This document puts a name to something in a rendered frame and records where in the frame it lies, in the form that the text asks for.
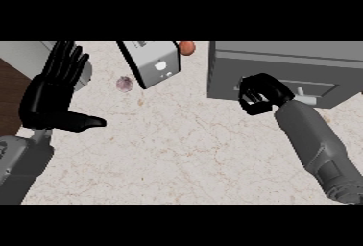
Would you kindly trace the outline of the orange round fruit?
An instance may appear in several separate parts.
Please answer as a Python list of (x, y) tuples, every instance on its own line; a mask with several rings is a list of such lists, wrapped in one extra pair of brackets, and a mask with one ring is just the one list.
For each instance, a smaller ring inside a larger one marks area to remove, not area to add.
[(180, 41), (178, 48), (183, 56), (190, 56), (196, 51), (196, 45), (191, 41)]

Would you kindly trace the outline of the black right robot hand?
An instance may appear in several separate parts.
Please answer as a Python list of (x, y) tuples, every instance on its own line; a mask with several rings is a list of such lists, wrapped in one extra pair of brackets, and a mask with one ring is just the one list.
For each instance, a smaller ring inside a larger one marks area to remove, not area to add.
[(295, 97), (287, 86), (267, 73), (239, 80), (237, 101), (249, 115), (256, 115), (281, 106)]

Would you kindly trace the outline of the pale grey appliance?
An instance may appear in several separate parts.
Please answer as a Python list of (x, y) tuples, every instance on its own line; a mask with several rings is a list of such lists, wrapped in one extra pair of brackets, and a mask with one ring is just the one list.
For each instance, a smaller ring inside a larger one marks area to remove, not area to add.
[(32, 79), (42, 71), (53, 41), (0, 41), (0, 59)]

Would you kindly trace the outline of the grey toaster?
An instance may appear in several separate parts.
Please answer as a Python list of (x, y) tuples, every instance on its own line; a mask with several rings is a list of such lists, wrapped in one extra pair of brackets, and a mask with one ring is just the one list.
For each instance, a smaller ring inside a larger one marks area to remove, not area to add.
[(116, 44), (143, 89), (180, 72), (180, 49), (174, 41), (118, 41)]

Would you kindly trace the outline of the purple garlic bulb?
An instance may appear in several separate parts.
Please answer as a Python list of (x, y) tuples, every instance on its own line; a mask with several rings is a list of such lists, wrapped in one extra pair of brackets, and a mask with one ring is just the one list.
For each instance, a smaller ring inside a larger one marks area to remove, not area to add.
[(116, 89), (121, 92), (129, 92), (132, 89), (132, 80), (128, 76), (122, 76), (116, 81)]

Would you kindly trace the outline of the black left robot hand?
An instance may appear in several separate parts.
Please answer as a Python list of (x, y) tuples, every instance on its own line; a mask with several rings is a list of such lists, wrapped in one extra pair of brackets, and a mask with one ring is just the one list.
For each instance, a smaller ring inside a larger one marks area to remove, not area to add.
[(22, 95), (17, 116), (23, 128), (79, 133), (106, 126), (103, 118), (67, 109), (88, 58), (73, 41), (54, 44), (42, 71), (32, 78)]

